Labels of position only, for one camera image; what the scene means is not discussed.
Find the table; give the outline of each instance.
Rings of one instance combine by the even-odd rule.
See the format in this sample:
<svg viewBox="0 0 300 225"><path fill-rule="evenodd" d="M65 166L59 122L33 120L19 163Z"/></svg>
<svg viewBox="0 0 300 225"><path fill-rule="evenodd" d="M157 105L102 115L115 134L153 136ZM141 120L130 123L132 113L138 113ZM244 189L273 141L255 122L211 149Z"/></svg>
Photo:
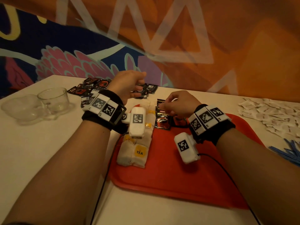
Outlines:
<svg viewBox="0 0 300 225"><path fill-rule="evenodd" d="M0 100L3 102L26 94L38 94L52 87L71 87L84 79L53 75ZM159 87L148 99L166 99L178 89ZM199 101L215 104L222 111L238 115L237 104L243 101L240 96L189 91ZM19 194L41 169L41 167L68 140L81 123L83 111L80 108L80 97L68 94L75 109L60 116L56 121L42 121L35 125L20 126L16 121L0 110L0 222L4 220ZM127 109L140 103L130 99ZM256 120L244 118L265 146L286 147L282 138L265 130L264 125ZM108 159L118 133L112 131L107 147L103 176L106 172ZM98 189L102 185L100 178ZM94 224L130 224L130 225L168 225L168 224L256 224L248 210L225 209L210 205L170 199L145 193L120 189L107 181L102 194Z"/></svg>

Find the cable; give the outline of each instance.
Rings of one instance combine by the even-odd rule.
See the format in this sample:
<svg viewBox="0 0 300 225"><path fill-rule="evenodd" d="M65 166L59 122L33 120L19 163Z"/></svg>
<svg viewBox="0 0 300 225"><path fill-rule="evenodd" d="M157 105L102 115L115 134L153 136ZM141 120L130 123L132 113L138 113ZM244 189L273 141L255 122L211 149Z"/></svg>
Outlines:
<svg viewBox="0 0 300 225"><path fill-rule="evenodd" d="M98 196L98 199L97 199L97 202L96 202L96 206L95 206L95 209L94 209L94 212L93 212L93 216L92 216L90 225L92 225L92 223L93 223L93 220L94 220L94 217L95 217L95 214L96 214L96 211L97 211L97 207L98 207L98 204L99 204L99 201L100 201L100 197L101 197L101 194L103 192L104 185L105 185L105 182L106 182L106 179L107 179L107 176L108 176L108 172L110 171L110 165L111 165L112 160L113 160L113 154L115 152L115 149L116 149L116 147L117 147L117 145L118 145L121 137L123 137L126 134L128 134L128 132L126 132L126 133L124 133L124 134L122 134L122 135L119 136L119 138L117 139L117 141L116 141L116 143L114 145L114 148L112 150L112 155L110 157L110 161L109 161L108 166L107 166L107 172L106 172L105 177L104 177L104 181L103 181L103 184L102 184L102 187L101 187L101 191L99 193L99 196Z"/></svg>
<svg viewBox="0 0 300 225"><path fill-rule="evenodd" d="M227 174L227 176L230 178L230 180L232 181L232 183L235 185L235 187L238 189L236 183L234 182L233 178L230 176L230 174L228 173L228 171L222 166L222 164L220 164L220 162L218 160L216 160L215 158L213 158L212 156L208 155L208 154L205 154L205 153L199 153L198 154L199 156L201 155L205 155L209 158L211 158L213 161L215 161L217 164L219 164L219 166L223 169L223 171ZM258 225L261 225L260 224L260 221L258 220L258 218L256 217L256 215L254 214L254 212L252 211L252 209L250 208L249 204L247 204L248 207L249 207L249 210L250 212L252 213L252 215L254 216L254 219L256 220L257 224Z"/></svg>

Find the yellow painted stroke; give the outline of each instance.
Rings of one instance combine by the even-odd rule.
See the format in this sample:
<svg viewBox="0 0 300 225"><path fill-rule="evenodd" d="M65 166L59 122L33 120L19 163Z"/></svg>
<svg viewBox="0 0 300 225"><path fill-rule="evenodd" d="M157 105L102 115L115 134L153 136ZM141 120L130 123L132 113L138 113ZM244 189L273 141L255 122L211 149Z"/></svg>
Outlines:
<svg viewBox="0 0 300 225"><path fill-rule="evenodd" d="M15 7L10 5L5 5L9 21L10 21L10 34L6 35L2 31L0 31L0 37L6 40L15 40L19 37L21 33L20 22L17 14L17 10Z"/></svg>
<svg viewBox="0 0 300 225"><path fill-rule="evenodd" d="M46 18L43 18L43 17L38 16L38 15L37 15L37 18L38 18L38 20L39 20L41 23L43 23L43 24L47 23L47 19L46 19Z"/></svg>

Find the forearm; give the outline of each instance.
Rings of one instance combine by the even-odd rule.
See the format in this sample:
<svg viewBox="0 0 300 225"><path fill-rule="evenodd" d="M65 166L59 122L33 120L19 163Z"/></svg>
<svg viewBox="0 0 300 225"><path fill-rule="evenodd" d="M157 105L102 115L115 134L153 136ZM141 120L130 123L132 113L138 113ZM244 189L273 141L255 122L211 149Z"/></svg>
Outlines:
<svg viewBox="0 0 300 225"><path fill-rule="evenodd" d="M217 148L246 201L265 224L300 224L300 169L236 129Z"/></svg>
<svg viewBox="0 0 300 225"><path fill-rule="evenodd" d="M109 136L107 128L83 121L29 182L5 223L82 224L99 181Z"/></svg>

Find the red tray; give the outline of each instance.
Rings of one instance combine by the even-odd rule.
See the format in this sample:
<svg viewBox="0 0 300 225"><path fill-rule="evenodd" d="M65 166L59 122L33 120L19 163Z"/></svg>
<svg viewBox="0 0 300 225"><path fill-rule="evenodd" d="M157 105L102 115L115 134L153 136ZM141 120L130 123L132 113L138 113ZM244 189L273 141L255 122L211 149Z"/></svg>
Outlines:
<svg viewBox="0 0 300 225"><path fill-rule="evenodd" d="M236 128L250 139L263 145L250 125L242 118L227 114ZM122 141L113 154L109 176L121 188L158 194L167 197L198 201L225 208L248 209L248 206L222 168L211 158L202 156L197 162L184 164L174 142L181 132L189 129L154 129L145 169L119 166L116 162ZM198 144L199 153L207 153L224 167L216 147L210 143Z"/></svg>

